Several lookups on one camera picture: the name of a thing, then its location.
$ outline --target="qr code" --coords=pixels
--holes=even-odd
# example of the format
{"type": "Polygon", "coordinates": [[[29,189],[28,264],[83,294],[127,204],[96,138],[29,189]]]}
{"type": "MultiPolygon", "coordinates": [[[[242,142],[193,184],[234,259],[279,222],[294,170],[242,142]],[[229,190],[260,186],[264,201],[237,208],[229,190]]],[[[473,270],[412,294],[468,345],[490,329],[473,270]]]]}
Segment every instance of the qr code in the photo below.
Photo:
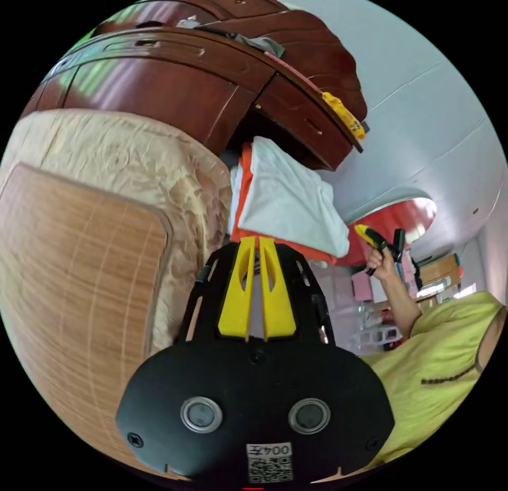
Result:
{"type": "Polygon", "coordinates": [[[293,480],[291,457],[249,458],[249,480],[252,483],[293,480]]]}

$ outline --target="sticker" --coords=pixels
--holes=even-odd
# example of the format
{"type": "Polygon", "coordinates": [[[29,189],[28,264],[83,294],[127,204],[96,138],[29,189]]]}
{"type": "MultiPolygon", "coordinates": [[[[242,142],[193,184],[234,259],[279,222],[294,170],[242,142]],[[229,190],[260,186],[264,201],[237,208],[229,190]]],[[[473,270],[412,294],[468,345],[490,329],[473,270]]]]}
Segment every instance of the sticker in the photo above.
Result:
{"type": "Polygon", "coordinates": [[[247,444],[251,483],[293,480],[291,443],[247,444]]]}

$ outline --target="black tool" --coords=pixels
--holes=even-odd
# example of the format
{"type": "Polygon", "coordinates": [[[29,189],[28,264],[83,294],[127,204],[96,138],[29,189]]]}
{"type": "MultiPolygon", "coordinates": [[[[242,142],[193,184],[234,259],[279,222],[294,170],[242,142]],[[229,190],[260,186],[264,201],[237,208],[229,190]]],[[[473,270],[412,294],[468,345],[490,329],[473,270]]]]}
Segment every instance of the black tool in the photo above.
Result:
{"type": "MultiPolygon", "coordinates": [[[[363,240],[365,240],[365,242],[367,242],[367,244],[369,244],[369,246],[377,249],[381,253],[385,247],[388,247],[395,263],[400,263],[402,261],[404,242],[406,239],[405,229],[397,228],[394,231],[393,244],[387,242],[381,234],[366,225],[356,225],[355,231],[363,240]]],[[[367,275],[372,276],[374,272],[376,272],[376,269],[367,269],[367,275]]]]}

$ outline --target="camera lens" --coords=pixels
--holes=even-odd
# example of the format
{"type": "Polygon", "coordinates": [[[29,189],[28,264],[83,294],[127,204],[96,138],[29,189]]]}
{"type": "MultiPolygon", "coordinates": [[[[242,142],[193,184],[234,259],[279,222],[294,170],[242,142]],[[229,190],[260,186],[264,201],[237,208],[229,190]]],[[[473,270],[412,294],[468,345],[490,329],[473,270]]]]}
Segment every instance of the camera lens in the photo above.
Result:
{"type": "Polygon", "coordinates": [[[221,425],[222,411],[215,401],[197,396],[184,401],[180,418],[195,433],[211,433],[221,425]]]}
{"type": "Polygon", "coordinates": [[[330,421],[330,409],[320,399],[302,399],[291,408],[288,420],[291,428],[297,433],[319,433],[330,421]]]}

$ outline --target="yellow shirt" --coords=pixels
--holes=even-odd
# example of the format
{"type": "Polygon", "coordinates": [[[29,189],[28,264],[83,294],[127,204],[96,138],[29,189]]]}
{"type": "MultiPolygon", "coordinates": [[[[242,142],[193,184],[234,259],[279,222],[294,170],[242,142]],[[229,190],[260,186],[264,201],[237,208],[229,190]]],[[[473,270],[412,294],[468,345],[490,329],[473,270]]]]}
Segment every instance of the yellow shirt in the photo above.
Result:
{"type": "Polygon", "coordinates": [[[453,414],[478,380],[478,348],[501,308],[484,291],[452,300],[425,312],[403,345],[363,357],[383,382],[395,418],[366,469],[411,451],[453,414]]]}

